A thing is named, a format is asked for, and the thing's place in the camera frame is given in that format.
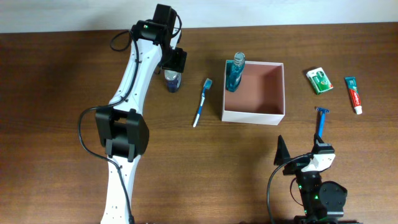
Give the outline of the red green toothpaste tube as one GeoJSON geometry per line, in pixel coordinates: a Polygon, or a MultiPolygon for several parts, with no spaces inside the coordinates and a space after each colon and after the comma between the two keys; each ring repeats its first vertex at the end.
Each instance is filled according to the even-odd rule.
{"type": "Polygon", "coordinates": [[[361,105],[361,100],[358,93],[358,86],[355,77],[345,77],[345,82],[348,87],[348,91],[353,104],[353,109],[356,114],[362,114],[363,108],[361,105]]]}

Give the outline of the green soap box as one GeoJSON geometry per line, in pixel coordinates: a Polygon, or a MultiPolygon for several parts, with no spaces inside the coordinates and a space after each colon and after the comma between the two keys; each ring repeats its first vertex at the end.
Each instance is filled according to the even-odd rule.
{"type": "Polygon", "coordinates": [[[308,71],[306,77],[317,95],[333,89],[333,85],[321,67],[308,71]]]}

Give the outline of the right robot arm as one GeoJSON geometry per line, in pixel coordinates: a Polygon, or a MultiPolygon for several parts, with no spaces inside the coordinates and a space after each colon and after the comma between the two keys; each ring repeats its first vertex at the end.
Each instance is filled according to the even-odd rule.
{"type": "Polygon", "coordinates": [[[344,215],[348,191],[334,181],[322,181],[321,173],[331,167],[335,150],[331,144],[314,135],[312,151],[292,158],[282,136],[278,136],[274,165],[284,175],[295,176],[304,216],[294,217],[294,223],[338,223],[344,215]]]}

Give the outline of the clear spray bottle purple liquid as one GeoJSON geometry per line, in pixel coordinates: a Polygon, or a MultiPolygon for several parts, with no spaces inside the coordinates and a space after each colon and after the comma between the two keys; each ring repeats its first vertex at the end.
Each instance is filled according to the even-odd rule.
{"type": "Polygon", "coordinates": [[[182,82],[182,74],[171,70],[164,70],[164,75],[168,91],[171,93],[177,92],[182,82]]]}

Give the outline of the teal mouthwash bottle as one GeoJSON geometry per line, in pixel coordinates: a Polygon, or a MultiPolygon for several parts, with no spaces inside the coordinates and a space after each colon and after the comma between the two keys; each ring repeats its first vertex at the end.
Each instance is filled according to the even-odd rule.
{"type": "Polygon", "coordinates": [[[237,52],[234,59],[229,63],[229,72],[226,77],[226,89],[235,92],[241,82],[246,56],[243,52],[237,52]]]}

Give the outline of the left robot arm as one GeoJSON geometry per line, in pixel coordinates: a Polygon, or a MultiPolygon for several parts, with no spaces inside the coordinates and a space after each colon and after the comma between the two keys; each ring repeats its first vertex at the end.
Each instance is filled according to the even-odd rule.
{"type": "Polygon", "coordinates": [[[183,73],[187,53],[177,45],[182,22],[176,10],[158,4],[152,19],[128,30],[131,53],[117,92],[95,113],[100,143],[109,167],[102,223],[134,223],[131,200],[134,176],[149,143],[144,101],[157,68],[183,73]]]}

